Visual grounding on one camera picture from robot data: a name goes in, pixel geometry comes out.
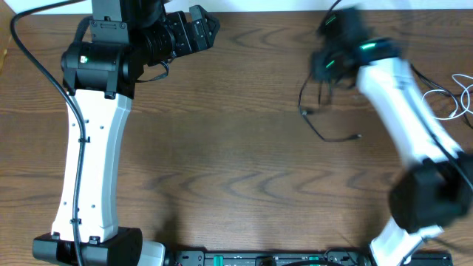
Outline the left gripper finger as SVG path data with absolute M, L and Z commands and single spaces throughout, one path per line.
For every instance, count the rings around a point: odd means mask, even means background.
M 205 22 L 208 27 L 208 30 L 207 30 L 208 47 L 211 48 L 213 47 L 215 38 L 217 37 L 217 33 L 220 30 L 220 21 L 215 16 L 207 15 L 205 17 Z
M 203 24 L 214 23 L 214 19 L 211 16 L 211 14 L 198 4 L 189 7 L 189 12 L 192 17 L 192 22 L 195 24 L 197 22 L 200 22 Z

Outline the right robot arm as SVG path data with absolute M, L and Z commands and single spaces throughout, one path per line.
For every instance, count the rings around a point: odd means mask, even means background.
M 311 73 L 321 83 L 354 78 L 397 150 L 404 175 L 391 189 L 390 218 L 369 245 L 369 265 L 410 265 L 426 241 L 472 208 L 472 156 L 448 134 L 423 101 L 412 68 L 390 38 L 376 38 L 361 12 L 331 9 L 318 34 Z

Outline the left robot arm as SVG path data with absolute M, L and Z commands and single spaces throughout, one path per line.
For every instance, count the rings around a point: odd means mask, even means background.
M 168 67 L 214 44 L 219 20 L 199 5 L 167 13 L 162 1 L 94 1 L 62 55 L 70 100 L 61 203 L 35 258 L 56 265 L 172 265 L 172 254 L 119 225 L 116 190 L 126 121 L 145 67 Z

